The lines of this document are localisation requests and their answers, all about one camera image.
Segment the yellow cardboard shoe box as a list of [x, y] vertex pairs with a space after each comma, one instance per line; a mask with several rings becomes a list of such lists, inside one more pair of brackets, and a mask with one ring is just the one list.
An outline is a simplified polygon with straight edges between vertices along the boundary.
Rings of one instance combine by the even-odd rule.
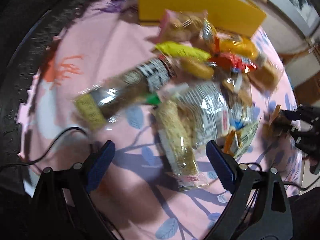
[[252, 37], [266, 14], [251, 0], [138, 0], [139, 20], [156, 24], [166, 10], [203, 12], [217, 29]]

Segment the golden cake snack packet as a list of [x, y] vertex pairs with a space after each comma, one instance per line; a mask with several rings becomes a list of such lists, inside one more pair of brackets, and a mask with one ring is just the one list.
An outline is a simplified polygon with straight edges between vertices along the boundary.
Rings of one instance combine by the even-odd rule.
[[180, 58], [180, 67], [194, 77], [209, 80], [214, 75], [214, 70], [208, 67], [198, 59], [182, 57]]

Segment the small blue white snack packet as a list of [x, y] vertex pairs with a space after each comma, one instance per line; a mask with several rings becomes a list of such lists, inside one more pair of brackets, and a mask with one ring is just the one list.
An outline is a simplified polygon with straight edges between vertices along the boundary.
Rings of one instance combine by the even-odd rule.
[[237, 131], [247, 124], [254, 122], [253, 106], [245, 106], [242, 103], [235, 103], [229, 109], [229, 131]]

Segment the long yellow snack bar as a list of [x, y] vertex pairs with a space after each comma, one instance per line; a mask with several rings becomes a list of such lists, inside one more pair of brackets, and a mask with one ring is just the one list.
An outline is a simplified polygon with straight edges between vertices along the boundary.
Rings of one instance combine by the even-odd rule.
[[201, 61], [207, 61], [211, 58], [211, 54], [195, 47], [186, 46], [180, 43], [166, 41], [155, 45], [155, 49], [162, 54], [171, 57], [194, 57]]

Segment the framed lotus painting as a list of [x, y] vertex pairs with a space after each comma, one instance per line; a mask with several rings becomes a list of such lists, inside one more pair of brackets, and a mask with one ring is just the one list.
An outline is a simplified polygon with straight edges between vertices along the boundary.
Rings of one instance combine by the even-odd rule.
[[319, 39], [319, 0], [253, 0], [268, 16], [287, 24], [299, 36]]

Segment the small mushroom candy packet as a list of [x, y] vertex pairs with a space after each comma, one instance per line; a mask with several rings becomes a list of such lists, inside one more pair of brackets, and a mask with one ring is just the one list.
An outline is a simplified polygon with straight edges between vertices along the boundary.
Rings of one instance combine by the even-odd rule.
[[217, 31], [207, 18], [203, 20], [202, 38], [213, 55], [220, 53], [220, 40]]

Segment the pink twisted cookie packet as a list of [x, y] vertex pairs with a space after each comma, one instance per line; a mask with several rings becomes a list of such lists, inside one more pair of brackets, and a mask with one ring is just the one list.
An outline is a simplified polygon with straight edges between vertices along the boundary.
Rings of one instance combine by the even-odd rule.
[[207, 11], [181, 12], [165, 10], [160, 20], [157, 43], [165, 41], [188, 42], [197, 38], [207, 17]]

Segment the sesame stick snack packet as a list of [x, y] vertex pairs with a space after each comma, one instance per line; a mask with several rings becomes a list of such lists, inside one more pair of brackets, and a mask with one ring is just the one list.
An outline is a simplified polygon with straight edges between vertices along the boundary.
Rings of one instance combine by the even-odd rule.
[[178, 188], [187, 191], [207, 186], [208, 180], [197, 165], [192, 122], [186, 111], [176, 101], [166, 100], [155, 110], [155, 117], [161, 145]]

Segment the yellow transparent bread packet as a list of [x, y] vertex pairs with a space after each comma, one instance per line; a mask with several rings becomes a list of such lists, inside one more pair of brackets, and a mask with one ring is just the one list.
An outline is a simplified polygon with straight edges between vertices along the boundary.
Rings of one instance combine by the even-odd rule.
[[255, 44], [250, 39], [241, 36], [237, 39], [220, 39], [219, 48], [221, 52], [241, 55], [251, 60], [256, 59], [259, 55], [259, 51]]

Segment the dark labelled long snack packet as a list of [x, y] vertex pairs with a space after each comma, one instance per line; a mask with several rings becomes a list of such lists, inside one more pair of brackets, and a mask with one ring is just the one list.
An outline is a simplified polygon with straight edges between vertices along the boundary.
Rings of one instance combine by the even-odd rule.
[[101, 129], [116, 122], [122, 110], [143, 102], [175, 77], [173, 58], [159, 55], [83, 90], [73, 103], [89, 129]]

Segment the clear white printed snack packet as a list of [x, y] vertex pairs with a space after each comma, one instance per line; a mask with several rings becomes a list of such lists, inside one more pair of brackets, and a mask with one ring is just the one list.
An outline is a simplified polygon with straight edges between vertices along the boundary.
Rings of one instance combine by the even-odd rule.
[[198, 149], [229, 131], [229, 107], [213, 81], [198, 82], [177, 93], [175, 100], [193, 119], [192, 147]]

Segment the red snack packet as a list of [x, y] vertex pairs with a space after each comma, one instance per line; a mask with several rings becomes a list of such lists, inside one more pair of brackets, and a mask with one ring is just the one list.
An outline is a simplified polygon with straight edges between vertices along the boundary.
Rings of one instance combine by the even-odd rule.
[[257, 66], [245, 56], [233, 53], [220, 53], [208, 60], [211, 66], [221, 67], [234, 73], [249, 73], [257, 70]]

